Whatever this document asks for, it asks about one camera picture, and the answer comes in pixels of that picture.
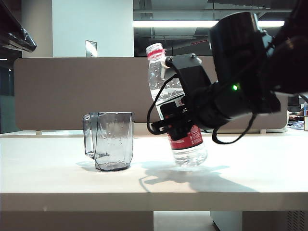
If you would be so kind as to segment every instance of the red label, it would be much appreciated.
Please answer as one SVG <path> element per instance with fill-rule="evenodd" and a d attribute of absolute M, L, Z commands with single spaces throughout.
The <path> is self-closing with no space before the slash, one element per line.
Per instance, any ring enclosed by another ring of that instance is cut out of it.
<path fill-rule="evenodd" d="M 174 141 L 171 139 L 169 134 L 168 138 L 172 149 L 191 148 L 203 142 L 200 129 L 196 125 L 192 126 L 191 131 L 188 132 L 187 136 L 184 137 L 183 139 Z"/>

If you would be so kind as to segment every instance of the bottle cap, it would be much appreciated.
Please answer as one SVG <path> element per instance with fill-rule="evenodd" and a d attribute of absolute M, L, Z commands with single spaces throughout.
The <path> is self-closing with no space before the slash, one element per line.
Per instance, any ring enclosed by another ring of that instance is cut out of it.
<path fill-rule="evenodd" d="M 162 54 L 165 54 L 165 50 L 163 49 L 163 45 L 161 43 L 155 43 L 146 48 L 146 54 L 148 56 L 148 60 L 155 59 Z"/>

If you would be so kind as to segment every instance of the air vent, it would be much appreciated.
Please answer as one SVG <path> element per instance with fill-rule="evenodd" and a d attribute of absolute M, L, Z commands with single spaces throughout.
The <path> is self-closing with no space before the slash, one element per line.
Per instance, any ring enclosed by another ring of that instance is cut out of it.
<path fill-rule="evenodd" d="M 306 231 L 304 211 L 288 211 L 287 220 L 288 231 Z"/>

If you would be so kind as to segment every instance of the clear plastic pitcher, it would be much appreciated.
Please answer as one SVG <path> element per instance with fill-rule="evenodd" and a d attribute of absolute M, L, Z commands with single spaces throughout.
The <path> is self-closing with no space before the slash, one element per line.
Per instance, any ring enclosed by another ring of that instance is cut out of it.
<path fill-rule="evenodd" d="M 101 171 L 129 167 L 133 156 L 132 112 L 90 112 L 83 116 L 85 154 Z"/>

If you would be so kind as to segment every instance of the ceiling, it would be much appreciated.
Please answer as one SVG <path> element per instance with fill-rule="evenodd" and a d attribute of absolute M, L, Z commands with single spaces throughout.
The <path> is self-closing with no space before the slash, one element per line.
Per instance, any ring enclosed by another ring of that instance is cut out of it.
<path fill-rule="evenodd" d="M 231 13 L 253 11 L 259 20 L 283 20 L 296 0 L 134 0 L 134 21 L 219 20 Z M 278 29 L 267 28 L 274 36 Z M 194 52 L 211 55 L 207 28 L 134 28 L 134 54 L 161 42 L 167 55 Z"/>

